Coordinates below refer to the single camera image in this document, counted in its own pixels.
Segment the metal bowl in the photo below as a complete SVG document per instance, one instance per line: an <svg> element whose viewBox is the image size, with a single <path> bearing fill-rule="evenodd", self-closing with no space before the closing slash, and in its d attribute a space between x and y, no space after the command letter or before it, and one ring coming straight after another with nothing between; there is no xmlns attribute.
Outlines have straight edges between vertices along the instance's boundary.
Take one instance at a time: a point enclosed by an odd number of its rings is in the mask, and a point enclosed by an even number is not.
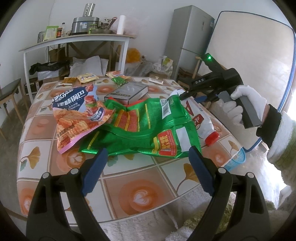
<svg viewBox="0 0 296 241"><path fill-rule="evenodd" d="M112 34L110 29L91 29L91 34Z"/></svg>

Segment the hand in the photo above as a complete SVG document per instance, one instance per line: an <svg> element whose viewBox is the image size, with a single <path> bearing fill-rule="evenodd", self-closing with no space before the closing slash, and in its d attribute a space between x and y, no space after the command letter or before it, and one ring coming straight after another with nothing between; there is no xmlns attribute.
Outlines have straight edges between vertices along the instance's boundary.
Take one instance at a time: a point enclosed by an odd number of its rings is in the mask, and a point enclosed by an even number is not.
<svg viewBox="0 0 296 241"><path fill-rule="evenodd" d="M239 85L231 94L231 98L233 100L236 100L241 96L248 97L255 108L258 118L263 123L269 111L269 105L266 104L266 99L248 85ZM221 99L217 102L217 104L223 109L225 113L227 113L228 117L232 119L235 125L240 124L243 112L243 108L241 106L237 106L235 101L224 103L224 101Z"/></svg>

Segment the black cuff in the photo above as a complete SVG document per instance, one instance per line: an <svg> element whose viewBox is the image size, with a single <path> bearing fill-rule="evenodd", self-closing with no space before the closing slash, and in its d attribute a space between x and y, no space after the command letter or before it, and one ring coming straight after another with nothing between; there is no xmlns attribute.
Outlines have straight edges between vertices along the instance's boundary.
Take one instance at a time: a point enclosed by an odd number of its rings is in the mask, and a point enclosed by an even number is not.
<svg viewBox="0 0 296 241"><path fill-rule="evenodd" d="M274 141L280 123L281 114L277 111L276 108L269 104L269 111L267 117L263 125L259 127L256 131L256 136L261 137L269 148L271 147Z"/></svg>

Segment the sleeve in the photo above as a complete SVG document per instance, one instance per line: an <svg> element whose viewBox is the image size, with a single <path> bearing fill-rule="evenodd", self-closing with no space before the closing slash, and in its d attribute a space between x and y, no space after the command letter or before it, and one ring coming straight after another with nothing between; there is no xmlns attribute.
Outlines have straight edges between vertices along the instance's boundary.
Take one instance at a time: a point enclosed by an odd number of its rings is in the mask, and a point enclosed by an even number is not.
<svg viewBox="0 0 296 241"><path fill-rule="evenodd" d="M267 159L281 170L285 184L296 188L296 122L270 105L266 120L256 135L270 148Z"/></svg>

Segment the silver refrigerator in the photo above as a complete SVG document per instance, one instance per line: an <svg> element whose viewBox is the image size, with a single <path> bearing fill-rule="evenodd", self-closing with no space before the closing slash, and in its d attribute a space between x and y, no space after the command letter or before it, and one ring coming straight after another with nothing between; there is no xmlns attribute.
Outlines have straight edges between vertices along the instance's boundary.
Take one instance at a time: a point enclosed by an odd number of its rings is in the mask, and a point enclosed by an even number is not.
<svg viewBox="0 0 296 241"><path fill-rule="evenodd" d="M173 60L172 79L179 68L192 72L196 56L205 54L210 41L214 18L193 5L174 10L164 55Z"/></svg>

